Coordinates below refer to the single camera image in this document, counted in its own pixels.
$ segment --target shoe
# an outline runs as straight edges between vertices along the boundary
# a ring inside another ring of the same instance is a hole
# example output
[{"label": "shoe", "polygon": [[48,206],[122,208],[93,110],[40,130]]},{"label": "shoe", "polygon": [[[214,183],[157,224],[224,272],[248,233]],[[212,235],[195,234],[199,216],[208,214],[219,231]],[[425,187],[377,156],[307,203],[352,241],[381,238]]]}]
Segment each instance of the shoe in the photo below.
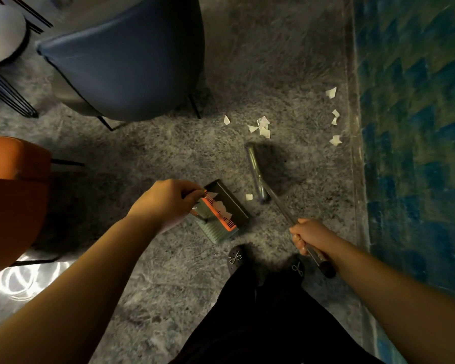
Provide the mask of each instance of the shoe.
[{"label": "shoe", "polygon": [[239,267],[248,262],[246,250],[243,245],[235,246],[227,255],[227,268],[232,276]]},{"label": "shoe", "polygon": [[291,279],[296,281],[297,284],[302,284],[303,278],[305,277],[305,266],[298,255],[294,255],[288,260],[285,271],[288,272]]}]

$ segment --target comb teeth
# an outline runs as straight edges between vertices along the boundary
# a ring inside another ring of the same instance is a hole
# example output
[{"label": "comb teeth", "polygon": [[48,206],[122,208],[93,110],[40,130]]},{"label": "comb teeth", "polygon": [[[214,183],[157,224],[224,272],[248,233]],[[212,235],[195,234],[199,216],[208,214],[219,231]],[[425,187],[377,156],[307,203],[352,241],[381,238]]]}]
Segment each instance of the comb teeth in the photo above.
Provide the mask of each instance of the comb teeth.
[{"label": "comb teeth", "polygon": [[218,210],[214,208],[214,202],[215,200],[209,196],[209,194],[206,191],[206,196],[205,198],[202,198],[204,203],[209,207],[209,209],[214,213],[219,221],[223,224],[225,229],[227,231],[233,231],[236,228],[236,224],[232,220],[228,220],[227,218],[221,216]]}]

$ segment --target blue patterned wall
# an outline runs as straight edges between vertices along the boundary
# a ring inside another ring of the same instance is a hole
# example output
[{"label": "blue patterned wall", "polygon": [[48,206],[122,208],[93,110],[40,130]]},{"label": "blue patterned wall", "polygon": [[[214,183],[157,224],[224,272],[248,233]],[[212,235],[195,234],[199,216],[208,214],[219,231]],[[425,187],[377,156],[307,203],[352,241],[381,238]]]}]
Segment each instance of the blue patterned wall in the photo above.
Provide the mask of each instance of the blue patterned wall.
[{"label": "blue patterned wall", "polygon": [[371,252],[455,296],[455,0],[354,0],[354,19]]}]

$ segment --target floor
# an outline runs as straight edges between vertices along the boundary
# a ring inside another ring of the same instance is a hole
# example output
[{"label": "floor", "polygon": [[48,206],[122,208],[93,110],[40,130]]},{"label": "floor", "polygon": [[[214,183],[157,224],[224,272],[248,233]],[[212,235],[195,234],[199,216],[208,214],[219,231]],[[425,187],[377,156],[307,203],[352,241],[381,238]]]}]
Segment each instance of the floor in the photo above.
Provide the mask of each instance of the floor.
[{"label": "floor", "polygon": [[[225,256],[232,246],[249,244],[259,264],[270,268],[296,252],[275,205],[245,201],[245,194],[255,193],[246,141],[260,143],[265,175],[295,214],[321,218],[355,242],[342,0],[200,2],[206,60],[195,98],[202,120],[186,103],[148,122],[110,121],[120,125],[111,133],[55,101],[51,68],[35,54],[33,41],[1,70],[41,116],[22,118],[0,102],[0,135],[87,164],[85,170],[54,169],[42,236],[47,242],[39,249],[66,251],[65,261],[72,263],[156,179],[169,177],[201,184],[221,178],[254,216],[244,233],[219,246],[192,219],[157,237],[137,264],[93,363],[172,359],[215,303],[229,276]],[[333,87],[337,95],[329,100],[325,91]],[[334,109],[341,114],[336,127]],[[248,131],[261,116],[271,122],[270,140]],[[329,140],[337,134],[343,144],[335,147]],[[306,262],[304,288],[361,342],[359,300],[339,278],[328,281]],[[67,265],[24,272],[27,279],[37,278],[29,295],[6,291],[9,272],[1,274],[0,323]]]}]

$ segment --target person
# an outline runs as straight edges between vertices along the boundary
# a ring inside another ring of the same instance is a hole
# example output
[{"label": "person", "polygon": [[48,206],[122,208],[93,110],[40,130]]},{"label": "person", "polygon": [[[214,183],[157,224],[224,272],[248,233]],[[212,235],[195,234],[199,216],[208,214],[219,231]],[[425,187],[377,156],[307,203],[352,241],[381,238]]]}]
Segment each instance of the person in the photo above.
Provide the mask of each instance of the person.
[{"label": "person", "polygon": [[[0,326],[0,363],[86,363],[103,336],[135,263],[151,240],[202,197],[185,180],[156,182],[48,288]],[[455,301],[395,271],[316,220],[290,228],[325,252],[409,363],[455,363]],[[301,287],[303,264],[256,279],[245,250],[228,257],[231,278],[171,362],[380,362]]]}]

